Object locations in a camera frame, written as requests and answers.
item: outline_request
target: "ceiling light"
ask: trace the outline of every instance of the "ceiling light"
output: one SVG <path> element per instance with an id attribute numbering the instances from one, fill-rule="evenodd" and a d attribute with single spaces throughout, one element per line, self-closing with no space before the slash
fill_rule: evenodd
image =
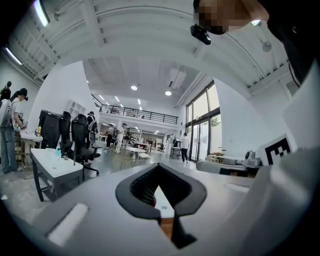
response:
<path id="1" fill-rule="evenodd" d="M 48 25 L 48 23 L 50 22 L 50 19 L 48 18 L 48 15 L 41 3 L 40 0 L 36 0 L 33 3 L 33 6 L 35 8 L 36 13 L 38 14 L 38 17 L 42 23 L 42 25 L 45 27 L 46 25 Z"/>
<path id="2" fill-rule="evenodd" d="M 4 49 L 7 51 L 7 53 L 8 53 L 19 65 L 22 65 L 22 63 L 17 59 L 17 57 L 14 56 L 14 54 L 13 54 L 7 47 L 5 47 Z"/>
<path id="3" fill-rule="evenodd" d="M 261 21 L 260 19 L 257 19 L 257 20 L 251 21 L 250 23 L 254 26 L 257 26 L 260 23 L 260 21 Z"/>

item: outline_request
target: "floor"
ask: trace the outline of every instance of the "floor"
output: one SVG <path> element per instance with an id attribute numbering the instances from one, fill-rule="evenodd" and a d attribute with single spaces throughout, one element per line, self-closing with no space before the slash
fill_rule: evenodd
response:
<path id="1" fill-rule="evenodd" d="M 131 164 L 123 163 L 121 165 L 116 154 L 110 151 L 100 149 L 98 152 L 101 156 L 92 162 L 91 167 L 99 170 L 100 177 L 131 167 Z M 185 166 L 186 168 L 196 170 L 196 164 L 193 162 L 189 162 L 188 165 L 182 165 L 180 163 L 181 158 L 180 160 L 172 159 L 168 154 L 154 151 L 148 154 L 151 155 L 151 164 L 165 163 L 172 168 Z M 0 195 L 2 201 L 11 213 L 31 224 L 36 216 L 44 208 L 52 204 L 52 202 L 45 195 L 44 202 L 40 202 L 31 167 L 27 168 L 25 174 L 27 179 L 24 179 L 24 174 L 22 172 L 4 174 L 0 171 Z M 88 171 L 85 175 L 87 177 L 86 180 L 96 177 L 96 173 L 94 171 Z"/>

